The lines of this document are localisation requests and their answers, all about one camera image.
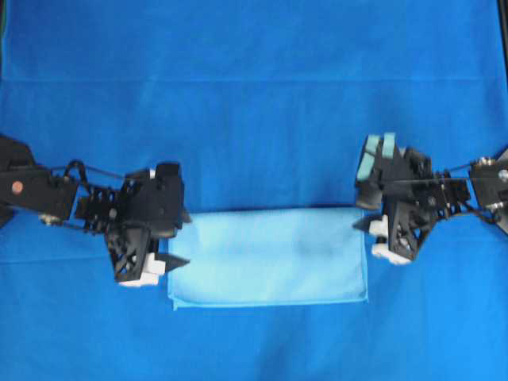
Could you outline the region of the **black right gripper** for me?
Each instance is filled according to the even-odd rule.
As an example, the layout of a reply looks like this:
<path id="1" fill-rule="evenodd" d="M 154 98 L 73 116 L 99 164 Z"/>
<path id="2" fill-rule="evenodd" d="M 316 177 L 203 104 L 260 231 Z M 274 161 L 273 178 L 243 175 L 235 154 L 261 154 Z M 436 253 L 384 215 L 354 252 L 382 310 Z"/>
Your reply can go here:
<path id="1" fill-rule="evenodd" d="M 356 184 L 356 205 L 378 214 L 352 227 L 375 237 L 372 255 L 395 265 L 413 262 L 433 229 L 431 159 L 412 148 L 395 146 L 391 160 L 375 164 L 368 182 Z"/>

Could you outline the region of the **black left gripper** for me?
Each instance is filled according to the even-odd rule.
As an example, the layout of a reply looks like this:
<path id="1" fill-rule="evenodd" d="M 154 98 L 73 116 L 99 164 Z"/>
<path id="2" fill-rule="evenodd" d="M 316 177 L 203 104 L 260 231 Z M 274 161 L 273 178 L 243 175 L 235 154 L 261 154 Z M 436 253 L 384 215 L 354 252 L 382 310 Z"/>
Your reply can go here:
<path id="1" fill-rule="evenodd" d="M 192 218 L 184 206 L 181 166 L 162 162 L 125 176 L 104 233 L 117 283 L 157 283 L 190 263 L 160 252 L 160 241 L 176 237 Z"/>

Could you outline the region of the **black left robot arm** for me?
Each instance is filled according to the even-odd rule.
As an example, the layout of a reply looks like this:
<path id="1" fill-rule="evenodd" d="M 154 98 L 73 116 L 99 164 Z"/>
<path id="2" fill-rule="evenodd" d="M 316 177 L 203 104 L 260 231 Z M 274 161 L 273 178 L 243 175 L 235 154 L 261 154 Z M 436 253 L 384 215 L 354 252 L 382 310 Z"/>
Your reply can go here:
<path id="1" fill-rule="evenodd" d="M 87 178 L 89 167 L 72 160 L 58 175 L 38 164 L 30 147 L 1 137 L 1 223 L 17 209 L 34 212 L 48 226 L 78 229 L 104 238 L 114 280 L 124 287 L 156 285 L 162 275 L 189 261 L 160 252 L 160 241 L 176 237 L 191 222 L 184 206 L 184 182 L 177 163 L 163 162 L 122 176 L 118 189 Z"/>

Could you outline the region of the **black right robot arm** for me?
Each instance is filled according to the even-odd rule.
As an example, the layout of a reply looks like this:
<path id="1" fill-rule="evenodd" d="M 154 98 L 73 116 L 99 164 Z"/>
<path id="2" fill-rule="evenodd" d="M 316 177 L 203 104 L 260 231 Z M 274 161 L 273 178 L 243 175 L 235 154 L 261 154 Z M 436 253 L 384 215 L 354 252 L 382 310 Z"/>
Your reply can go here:
<path id="1" fill-rule="evenodd" d="M 436 225 L 475 216 L 507 231 L 507 154 L 465 164 L 466 176 L 434 171 L 412 148 L 364 148 L 355 182 L 356 205 L 368 215 L 354 229 L 375 237 L 374 256 L 393 264 L 415 261 Z"/>

